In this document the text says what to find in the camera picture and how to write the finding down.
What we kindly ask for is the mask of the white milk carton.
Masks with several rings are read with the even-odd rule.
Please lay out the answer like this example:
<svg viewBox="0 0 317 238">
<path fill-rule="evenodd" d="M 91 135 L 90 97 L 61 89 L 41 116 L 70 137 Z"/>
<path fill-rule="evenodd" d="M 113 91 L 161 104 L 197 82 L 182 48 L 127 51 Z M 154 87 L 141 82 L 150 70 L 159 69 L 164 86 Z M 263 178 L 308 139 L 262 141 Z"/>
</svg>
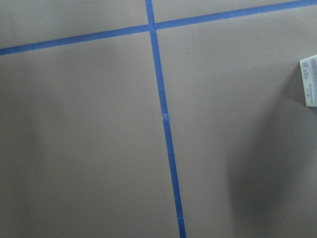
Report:
<svg viewBox="0 0 317 238">
<path fill-rule="evenodd" d="M 317 106 L 317 56 L 300 61 L 303 88 L 307 107 Z"/>
</svg>

